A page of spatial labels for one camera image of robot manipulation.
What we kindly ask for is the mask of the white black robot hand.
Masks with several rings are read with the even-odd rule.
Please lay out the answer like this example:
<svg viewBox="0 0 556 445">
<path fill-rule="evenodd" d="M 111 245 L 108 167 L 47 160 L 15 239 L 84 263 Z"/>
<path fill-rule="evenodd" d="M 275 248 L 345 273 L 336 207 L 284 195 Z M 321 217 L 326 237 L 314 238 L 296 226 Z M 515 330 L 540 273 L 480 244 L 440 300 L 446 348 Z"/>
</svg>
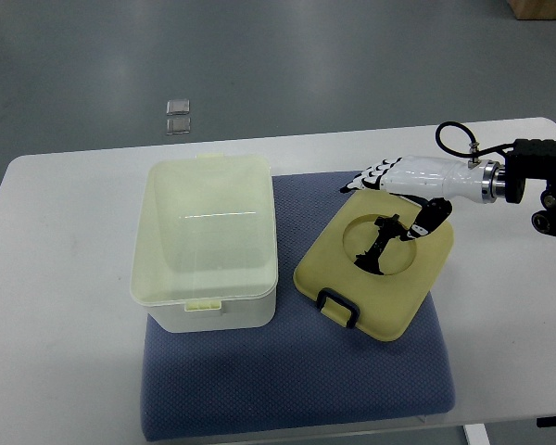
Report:
<svg viewBox="0 0 556 445">
<path fill-rule="evenodd" d="M 358 173 L 340 191 L 377 190 L 421 207 L 402 241 L 432 234 L 452 213 L 450 200 L 465 197 L 485 204 L 496 200 L 493 181 L 500 165 L 492 160 L 463 162 L 408 156 L 386 159 Z"/>
</svg>

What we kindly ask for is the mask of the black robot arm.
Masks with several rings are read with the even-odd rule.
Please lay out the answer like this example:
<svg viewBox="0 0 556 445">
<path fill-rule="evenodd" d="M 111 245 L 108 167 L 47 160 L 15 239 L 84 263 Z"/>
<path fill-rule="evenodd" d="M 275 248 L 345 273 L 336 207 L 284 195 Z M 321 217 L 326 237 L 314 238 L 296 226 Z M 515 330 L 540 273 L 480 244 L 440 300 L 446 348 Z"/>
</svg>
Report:
<svg viewBox="0 0 556 445">
<path fill-rule="evenodd" d="M 532 215 L 531 223 L 539 233 L 556 237 L 556 140 L 517 139 L 484 152 L 498 153 L 504 159 L 486 179 L 490 197 L 519 204 L 528 180 L 546 183 L 539 198 L 543 209 Z"/>
</svg>

